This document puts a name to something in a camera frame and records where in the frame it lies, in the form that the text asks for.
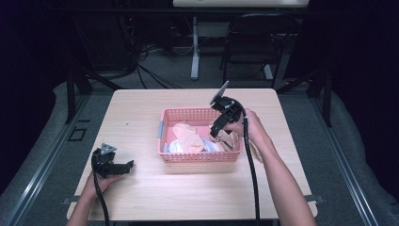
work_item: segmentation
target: person's arm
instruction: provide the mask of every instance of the person's arm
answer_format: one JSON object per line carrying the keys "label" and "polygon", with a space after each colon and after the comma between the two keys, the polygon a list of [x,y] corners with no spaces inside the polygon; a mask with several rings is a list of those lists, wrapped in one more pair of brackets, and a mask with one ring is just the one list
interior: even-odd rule
{"label": "person's arm", "polygon": [[[280,158],[272,139],[266,133],[255,112],[247,109],[248,136],[262,156],[273,203],[282,225],[316,225],[311,209],[305,200],[293,174]],[[232,130],[243,136],[244,126],[241,119],[228,124],[226,130]]]}
{"label": "person's arm", "polygon": [[[97,175],[99,187],[102,192],[113,182],[117,181],[120,176],[110,176],[103,178]],[[88,213],[90,212],[91,205],[97,199],[96,187],[94,185],[93,172],[88,176],[85,187],[83,188],[82,194],[79,197],[77,204],[75,205],[70,219],[68,220],[67,226],[80,226],[88,225]]]}

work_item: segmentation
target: light wood tabletop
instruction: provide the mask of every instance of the light wood tabletop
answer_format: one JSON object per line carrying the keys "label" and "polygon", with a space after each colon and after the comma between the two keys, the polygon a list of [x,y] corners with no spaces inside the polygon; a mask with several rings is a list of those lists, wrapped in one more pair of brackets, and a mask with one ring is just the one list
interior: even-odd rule
{"label": "light wood tabletop", "polygon": [[[114,162],[135,160],[129,174],[104,193],[111,220],[255,219],[254,194],[247,155],[236,162],[165,163],[157,152],[158,126],[165,108],[210,107],[218,89],[117,90],[92,150],[106,143],[118,148]],[[224,96],[256,111],[304,195],[311,190],[273,89],[227,89]],[[263,164],[253,155],[258,177],[261,218],[278,218]],[[75,191],[79,196],[91,172],[90,158]],[[68,211],[69,218],[76,202]],[[309,203],[314,216],[317,208]],[[104,219],[100,202],[89,220]]]}
{"label": "light wood tabletop", "polygon": [[173,0],[174,7],[187,8],[305,8],[309,0]]}

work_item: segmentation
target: chair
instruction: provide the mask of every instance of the chair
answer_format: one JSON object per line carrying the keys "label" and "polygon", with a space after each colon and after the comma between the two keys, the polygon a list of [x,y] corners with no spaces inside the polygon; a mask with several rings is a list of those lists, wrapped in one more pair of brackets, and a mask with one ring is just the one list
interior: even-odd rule
{"label": "chair", "polygon": [[229,24],[220,62],[223,84],[227,80],[228,63],[259,64],[262,65],[261,70],[271,64],[276,65],[273,88],[285,40],[294,30],[295,20],[288,15],[249,13],[236,17]]}

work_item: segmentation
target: desk leg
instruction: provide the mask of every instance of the desk leg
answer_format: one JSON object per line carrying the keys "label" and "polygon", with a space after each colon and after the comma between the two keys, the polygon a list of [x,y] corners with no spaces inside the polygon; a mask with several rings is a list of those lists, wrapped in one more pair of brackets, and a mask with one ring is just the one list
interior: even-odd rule
{"label": "desk leg", "polygon": [[199,35],[197,30],[197,17],[193,18],[193,63],[191,66],[191,79],[199,79],[199,66],[200,66],[200,50],[199,50]]}

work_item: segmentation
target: pink basket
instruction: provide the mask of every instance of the pink basket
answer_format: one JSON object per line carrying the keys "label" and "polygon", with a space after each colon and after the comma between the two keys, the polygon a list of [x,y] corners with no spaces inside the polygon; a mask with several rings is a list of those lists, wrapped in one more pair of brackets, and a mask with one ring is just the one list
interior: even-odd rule
{"label": "pink basket", "polygon": [[232,151],[226,152],[201,152],[201,153],[164,153],[164,147],[175,140],[173,126],[180,121],[186,121],[192,126],[196,126],[197,134],[209,139],[211,128],[209,125],[220,113],[212,108],[168,108],[161,116],[158,130],[157,151],[168,162],[235,162],[238,154],[244,147],[244,142],[232,132],[234,137],[234,147]]}

